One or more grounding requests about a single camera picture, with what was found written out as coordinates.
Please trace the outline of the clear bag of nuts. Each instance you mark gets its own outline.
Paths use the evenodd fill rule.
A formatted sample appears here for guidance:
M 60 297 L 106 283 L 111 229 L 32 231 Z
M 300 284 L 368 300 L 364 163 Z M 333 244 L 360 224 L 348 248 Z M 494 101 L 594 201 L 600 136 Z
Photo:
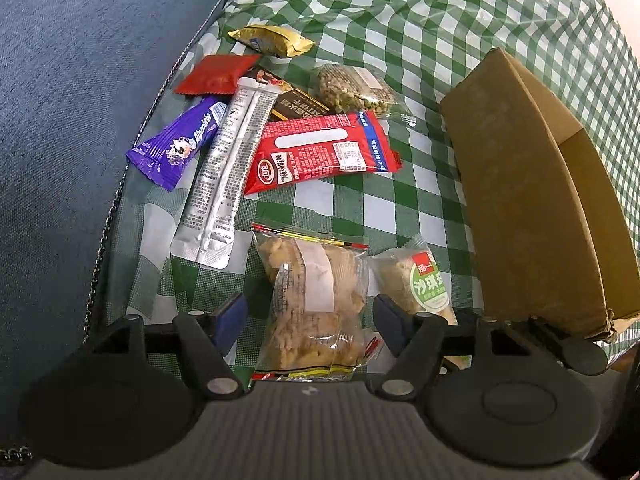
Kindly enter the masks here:
M 416 118 L 404 98 L 378 70 L 326 63 L 310 76 L 311 90 L 319 101 L 337 113 L 375 112 L 378 118 L 402 120 L 414 127 Z

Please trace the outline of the brown cardboard box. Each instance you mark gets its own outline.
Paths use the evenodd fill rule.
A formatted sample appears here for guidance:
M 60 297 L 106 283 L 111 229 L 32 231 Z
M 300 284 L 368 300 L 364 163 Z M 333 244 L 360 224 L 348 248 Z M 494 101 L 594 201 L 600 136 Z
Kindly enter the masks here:
M 587 131 L 520 61 L 489 51 L 440 104 L 485 312 L 607 340 L 639 317 L 622 207 Z

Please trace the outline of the small red foil packet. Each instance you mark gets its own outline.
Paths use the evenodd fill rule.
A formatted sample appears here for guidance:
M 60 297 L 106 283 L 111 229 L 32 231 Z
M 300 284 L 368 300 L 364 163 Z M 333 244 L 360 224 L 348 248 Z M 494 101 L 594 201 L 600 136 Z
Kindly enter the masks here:
M 182 96 L 233 94 L 238 81 L 260 60 L 259 54 L 211 54 L 202 58 L 192 72 L 175 88 Z

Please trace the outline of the green label pastry packet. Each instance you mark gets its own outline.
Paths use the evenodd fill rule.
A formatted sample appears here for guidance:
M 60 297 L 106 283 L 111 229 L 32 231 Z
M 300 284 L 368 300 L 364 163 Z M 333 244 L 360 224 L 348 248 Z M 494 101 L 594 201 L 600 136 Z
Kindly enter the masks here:
M 458 324 L 439 266 L 421 234 L 369 261 L 378 292 L 389 296 L 402 310 L 408 314 L 437 314 L 449 325 Z

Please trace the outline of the clear bag of biscuits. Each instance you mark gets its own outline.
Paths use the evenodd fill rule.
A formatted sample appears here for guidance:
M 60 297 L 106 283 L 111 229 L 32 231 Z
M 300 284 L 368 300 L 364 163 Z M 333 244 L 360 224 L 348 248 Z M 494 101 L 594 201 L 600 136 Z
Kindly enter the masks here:
M 363 325 L 369 246 L 356 238 L 252 225 L 272 285 L 258 380 L 346 380 L 375 355 L 381 337 Z

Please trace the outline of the green white checkered cloth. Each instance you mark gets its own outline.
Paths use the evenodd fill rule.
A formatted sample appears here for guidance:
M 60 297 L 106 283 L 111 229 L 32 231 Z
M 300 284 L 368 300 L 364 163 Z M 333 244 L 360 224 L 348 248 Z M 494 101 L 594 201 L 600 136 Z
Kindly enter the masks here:
M 125 313 L 152 323 L 180 311 L 210 311 L 242 292 L 250 316 L 229 361 L 236 374 L 250 378 L 270 301 L 250 235 L 258 219 L 360 240 L 372 252 L 421 234 L 454 305 L 479 309 L 471 230 L 438 106 L 493 48 L 521 61 L 584 125 L 630 232 L 638 232 L 639 63 L 604 0 L 218 0 L 160 88 L 139 140 L 190 108 L 175 88 L 205 55 L 243 53 L 230 32 L 249 24 L 288 26 L 312 41 L 305 55 L 267 63 L 296 86 L 307 87 L 311 70 L 323 63 L 381 74 L 411 114 L 384 125 L 401 170 L 315 180 L 244 198 L 230 263 L 215 271 L 169 255 L 192 172 L 166 191 L 129 168 L 102 234 L 86 332 Z

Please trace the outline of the gold foil snack packet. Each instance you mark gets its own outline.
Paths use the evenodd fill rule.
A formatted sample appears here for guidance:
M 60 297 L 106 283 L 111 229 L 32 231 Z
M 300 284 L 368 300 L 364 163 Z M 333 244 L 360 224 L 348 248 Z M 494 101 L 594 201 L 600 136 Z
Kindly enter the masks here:
M 263 55 L 295 58 L 309 52 L 314 42 L 294 30 L 273 25 L 248 25 L 228 32 L 228 36 Z

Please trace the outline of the long silver snack packet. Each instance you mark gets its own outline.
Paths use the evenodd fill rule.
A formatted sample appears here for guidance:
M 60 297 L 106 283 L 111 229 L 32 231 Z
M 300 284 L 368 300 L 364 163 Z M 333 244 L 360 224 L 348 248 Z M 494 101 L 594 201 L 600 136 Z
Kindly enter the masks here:
M 280 93 L 274 84 L 239 80 L 170 244 L 174 257 L 217 270 L 228 266 L 247 176 Z

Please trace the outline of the large red snack packet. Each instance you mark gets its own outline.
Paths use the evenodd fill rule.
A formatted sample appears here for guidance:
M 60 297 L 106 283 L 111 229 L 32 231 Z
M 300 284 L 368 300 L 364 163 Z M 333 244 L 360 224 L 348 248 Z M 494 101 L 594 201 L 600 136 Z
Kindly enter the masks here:
M 270 122 L 258 144 L 245 193 L 356 172 L 393 174 L 401 166 L 399 154 L 390 148 L 370 110 Z

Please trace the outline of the black cracker packet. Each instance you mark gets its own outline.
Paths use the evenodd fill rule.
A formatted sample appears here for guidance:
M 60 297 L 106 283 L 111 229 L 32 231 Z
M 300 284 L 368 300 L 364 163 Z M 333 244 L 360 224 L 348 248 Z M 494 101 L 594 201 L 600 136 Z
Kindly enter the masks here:
M 256 65 L 245 76 L 254 78 L 262 84 L 271 84 L 280 89 L 276 104 L 270 112 L 270 122 L 285 122 L 286 120 L 321 117 L 329 114 L 329 107 L 320 103 L 308 93 L 292 86 L 285 79 L 270 73 L 262 66 Z

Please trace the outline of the purple candy wrapper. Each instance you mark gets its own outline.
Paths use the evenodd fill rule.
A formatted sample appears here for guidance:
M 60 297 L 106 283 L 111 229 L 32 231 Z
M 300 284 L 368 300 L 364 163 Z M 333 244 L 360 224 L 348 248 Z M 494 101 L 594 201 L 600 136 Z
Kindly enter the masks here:
M 206 96 L 156 136 L 130 148 L 127 159 L 145 177 L 171 192 L 188 163 L 217 135 L 227 107 L 216 96 Z

